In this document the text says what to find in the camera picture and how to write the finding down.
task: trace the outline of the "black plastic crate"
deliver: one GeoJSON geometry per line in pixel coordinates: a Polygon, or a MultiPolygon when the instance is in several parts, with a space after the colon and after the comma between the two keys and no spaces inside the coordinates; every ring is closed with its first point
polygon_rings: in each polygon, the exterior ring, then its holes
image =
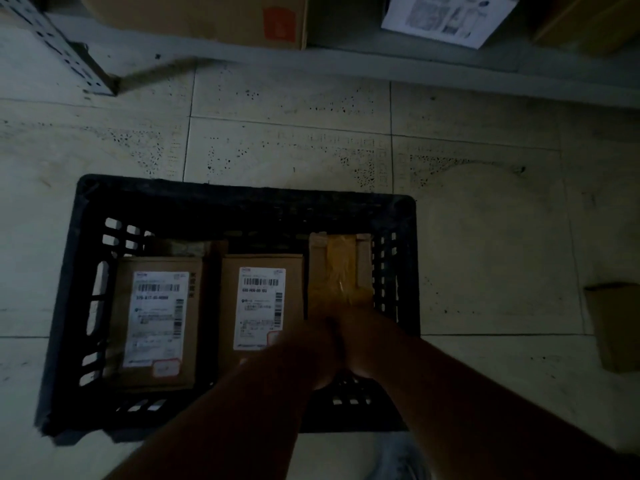
{"type": "MultiPolygon", "coordinates": [[[[117,258],[144,255],[150,233],[226,238],[232,253],[308,257],[311,232],[372,234],[375,306],[410,335],[420,334],[411,197],[82,177],[60,272],[36,427],[59,445],[75,444],[97,429],[116,442],[139,441],[214,384],[215,361],[206,361],[207,366],[201,360],[192,391],[124,394],[103,383],[117,258]]],[[[198,354],[203,348],[216,354],[214,347],[199,347],[198,354]]],[[[314,393],[302,423],[302,432],[399,429],[405,429],[404,423],[382,388],[349,375],[314,393]]]]}

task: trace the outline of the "hand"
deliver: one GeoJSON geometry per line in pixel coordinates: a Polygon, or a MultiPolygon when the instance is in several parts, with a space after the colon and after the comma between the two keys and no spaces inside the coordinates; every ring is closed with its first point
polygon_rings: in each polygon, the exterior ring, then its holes
{"type": "Polygon", "coordinates": [[[389,354],[402,346],[406,335],[393,321],[373,308],[345,306],[335,313],[344,341],[344,359],[354,374],[373,378],[389,354]]]}
{"type": "Polygon", "coordinates": [[[282,332],[273,346],[295,349],[308,356],[311,364],[309,373],[316,375],[315,390],[329,385],[344,366],[337,324],[331,319],[305,320],[282,332]]]}

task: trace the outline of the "white box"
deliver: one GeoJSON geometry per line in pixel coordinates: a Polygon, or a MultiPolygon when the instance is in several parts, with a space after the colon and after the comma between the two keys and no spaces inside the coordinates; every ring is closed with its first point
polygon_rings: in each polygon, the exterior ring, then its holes
{"type": "Polygon", "coordinates": [[[520,0],[391,0],[382,28],[480,48],[520,0]]]}

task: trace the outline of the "metal shelf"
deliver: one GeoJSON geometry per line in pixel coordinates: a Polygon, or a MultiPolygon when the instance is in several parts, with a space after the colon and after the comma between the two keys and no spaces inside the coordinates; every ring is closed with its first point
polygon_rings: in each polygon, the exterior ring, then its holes
{"type": "Polygon", "coordinates": [[[120,31],[92,19],[79,0],[49,0],[45,14],[71,41],[126,44],[314,73],[416,82],[619,107],[640,107],[640,43],[590,58],[529,42],[516,10],[473,50],[380,29],[382,0],[321,0],[309,10],[304,51],[227,45],[204,39],[120,31]]]}

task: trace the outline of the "forearm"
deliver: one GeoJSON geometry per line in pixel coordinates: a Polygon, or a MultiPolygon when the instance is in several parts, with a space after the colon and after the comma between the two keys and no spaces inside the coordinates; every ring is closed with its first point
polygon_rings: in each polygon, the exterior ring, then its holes
{"type": "Polygon", "coordinates": [[[443,480],[626,478],[614,452],[420,339],[373,376],[443,480]]]}
{"type": "Polygon", "coordinates": [[[284,479],[316,364],[273,346],[238,367],[111,473],[111,479],[284,479]]]}

